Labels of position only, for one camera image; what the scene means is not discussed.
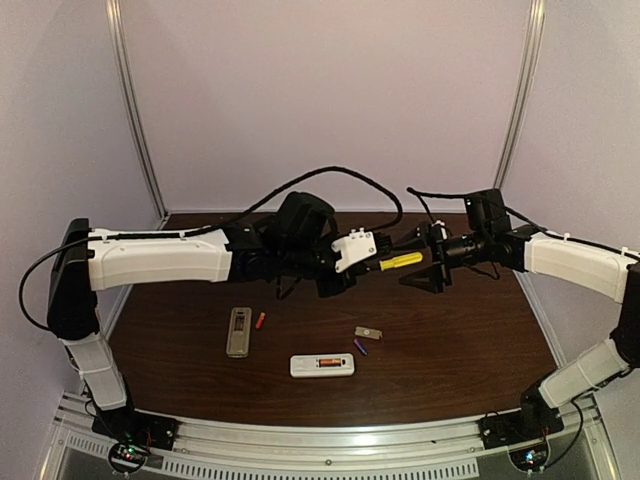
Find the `grey remote control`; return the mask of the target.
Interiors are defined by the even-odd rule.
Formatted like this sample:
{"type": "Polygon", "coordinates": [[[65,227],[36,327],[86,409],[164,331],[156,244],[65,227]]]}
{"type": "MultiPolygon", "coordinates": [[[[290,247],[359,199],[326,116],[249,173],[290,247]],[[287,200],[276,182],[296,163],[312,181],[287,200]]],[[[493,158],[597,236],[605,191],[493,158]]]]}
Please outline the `grey remote control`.
{"type": "Polygon", "coordinates": [[[252,309],[234,307],[231,310],[226,342],[229,358],[246,358],[249,355],[252,309]]]}

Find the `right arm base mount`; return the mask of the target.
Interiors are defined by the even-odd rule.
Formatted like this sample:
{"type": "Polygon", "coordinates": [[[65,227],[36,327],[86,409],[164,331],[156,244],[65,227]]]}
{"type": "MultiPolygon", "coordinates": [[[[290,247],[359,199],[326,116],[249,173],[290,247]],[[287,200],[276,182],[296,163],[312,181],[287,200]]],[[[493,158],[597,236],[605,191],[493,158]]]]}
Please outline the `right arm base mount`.
{"type": "Polygon", "coordinates": [[[551,410],[541,417],[522,409],[493,411],[481,417],[477,426],[486,450],[542,439],[564,429],[558,410],[551,410]]]}

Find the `yellow handled screwdriver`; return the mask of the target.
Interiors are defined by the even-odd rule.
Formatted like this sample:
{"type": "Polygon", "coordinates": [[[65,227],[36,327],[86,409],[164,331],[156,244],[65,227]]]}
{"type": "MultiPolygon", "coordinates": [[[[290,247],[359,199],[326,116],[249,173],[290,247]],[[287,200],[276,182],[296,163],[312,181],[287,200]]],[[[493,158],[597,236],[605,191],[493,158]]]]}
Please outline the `yellow handled screwdriver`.
{"type": "Polygon", "coordinates": [[[368,266],[369,271],[388,271],[398,268],[404,268],[414,264],[419,264],[423,261],[424,256],[421,252],[411,252],[399,256],[394,256],[389,259],[377,260],[373,264],[368,266]]]}

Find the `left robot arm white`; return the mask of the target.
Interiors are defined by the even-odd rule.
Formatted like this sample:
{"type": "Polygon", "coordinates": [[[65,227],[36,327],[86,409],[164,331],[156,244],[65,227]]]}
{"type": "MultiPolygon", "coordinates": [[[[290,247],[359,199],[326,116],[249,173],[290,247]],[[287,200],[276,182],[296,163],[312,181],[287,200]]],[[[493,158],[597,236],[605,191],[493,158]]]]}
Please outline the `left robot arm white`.
{"type": "Polygon", "coordinates": [[[335,211],[307,193],[289,194],[255,222],[229,220],[191,230],[115,232],[72,221],[53,262],[45,329],[75,360],[99,412],[131,408],[98,318],[97,294],[115,287],[177,281],[244,283],[312,280],[320,296],[338,295],[378,252],[364,228],[340,234],[335,211]]]}

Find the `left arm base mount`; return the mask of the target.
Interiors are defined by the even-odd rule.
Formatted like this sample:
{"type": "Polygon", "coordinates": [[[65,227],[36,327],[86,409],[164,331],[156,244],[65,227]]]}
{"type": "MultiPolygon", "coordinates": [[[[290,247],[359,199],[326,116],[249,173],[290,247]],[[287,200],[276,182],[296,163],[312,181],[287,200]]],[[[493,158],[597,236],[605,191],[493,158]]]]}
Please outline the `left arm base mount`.
{"type": "Polygon", "coordinates": [[[91,430],[123,443],[171,451],[178,430],[178,421],[136,410],[99,410],[91,430]]]}

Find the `white remote control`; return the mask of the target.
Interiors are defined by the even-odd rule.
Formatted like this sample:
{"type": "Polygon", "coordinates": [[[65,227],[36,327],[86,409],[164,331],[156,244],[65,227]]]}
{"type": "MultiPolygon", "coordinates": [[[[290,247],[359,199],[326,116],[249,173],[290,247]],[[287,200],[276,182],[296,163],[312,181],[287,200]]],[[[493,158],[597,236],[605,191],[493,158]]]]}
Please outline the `white remote control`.
{"type": "Polygon", "coordinates": [[[289,373],[293,378],[350,377],[355,373],[355,360],[350,353],[294,355],[289,373]]]}

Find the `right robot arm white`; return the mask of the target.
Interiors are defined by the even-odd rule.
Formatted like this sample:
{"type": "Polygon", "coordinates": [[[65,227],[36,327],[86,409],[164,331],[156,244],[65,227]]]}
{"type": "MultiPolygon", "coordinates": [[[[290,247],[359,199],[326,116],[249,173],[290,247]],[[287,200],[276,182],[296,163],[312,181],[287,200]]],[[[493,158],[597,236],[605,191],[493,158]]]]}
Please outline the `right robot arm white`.
{"type": "Polygon", "coordinates": [[[560,234],[536,224],[505,205],[499,189],[459,195],[469,232],[450,234],[439,221],[421,224],[404,244],[427,248],[429,267],[401,277],[404,286],[439,294],[451,285],[458,268],[481,263],[514,272],[548,276],[599,293],[620,305],[609,337],[577,359],[550,373],[521,397],[530,414],[557,409],[581,394],[639,366],[639,255],[626,248],[560,234]]]}

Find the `grey battery cover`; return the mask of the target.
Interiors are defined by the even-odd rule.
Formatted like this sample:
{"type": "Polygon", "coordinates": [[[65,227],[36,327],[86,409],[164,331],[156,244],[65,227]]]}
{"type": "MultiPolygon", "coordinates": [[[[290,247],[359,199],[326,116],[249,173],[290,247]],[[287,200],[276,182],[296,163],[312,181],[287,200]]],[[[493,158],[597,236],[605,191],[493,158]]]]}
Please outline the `grey battery cover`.
{"type": "Polygon", "coordinates": [[[357,326],[354,330],[354,335],[360,338],[366,338],[371,340],[379,341],[383,338],[383,332],[378,329],[367,328],[362,326],[357,326]]]}

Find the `red battery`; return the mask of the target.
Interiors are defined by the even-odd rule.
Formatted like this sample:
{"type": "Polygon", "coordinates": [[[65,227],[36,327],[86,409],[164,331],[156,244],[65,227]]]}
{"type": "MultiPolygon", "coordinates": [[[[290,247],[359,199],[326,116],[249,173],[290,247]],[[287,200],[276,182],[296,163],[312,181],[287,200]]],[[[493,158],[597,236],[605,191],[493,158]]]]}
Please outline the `red battery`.
{"type": "Polygon", "coordinates": [[[262,328],[265,318],[266,318],[266,313],[261,312],[255,325],[256,330],[260,330],[262,328]]]}

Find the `purple battery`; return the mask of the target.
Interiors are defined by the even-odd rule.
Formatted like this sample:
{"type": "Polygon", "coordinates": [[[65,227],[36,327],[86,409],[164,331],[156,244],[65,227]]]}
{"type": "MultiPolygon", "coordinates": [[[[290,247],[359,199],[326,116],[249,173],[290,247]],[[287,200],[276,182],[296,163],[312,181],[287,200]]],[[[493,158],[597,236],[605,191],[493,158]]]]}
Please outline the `purple battery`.
{"type": "Polygon", "coordinates": [[[361,341],[358,338],[355,338],[353,340],[353,344],[355,345],[355,347],[357,348],[357,350],[360,352],[361,355],[363,356],[368,356],[368,350],[365,348],[365,346],[361,343],[361,341]]]}

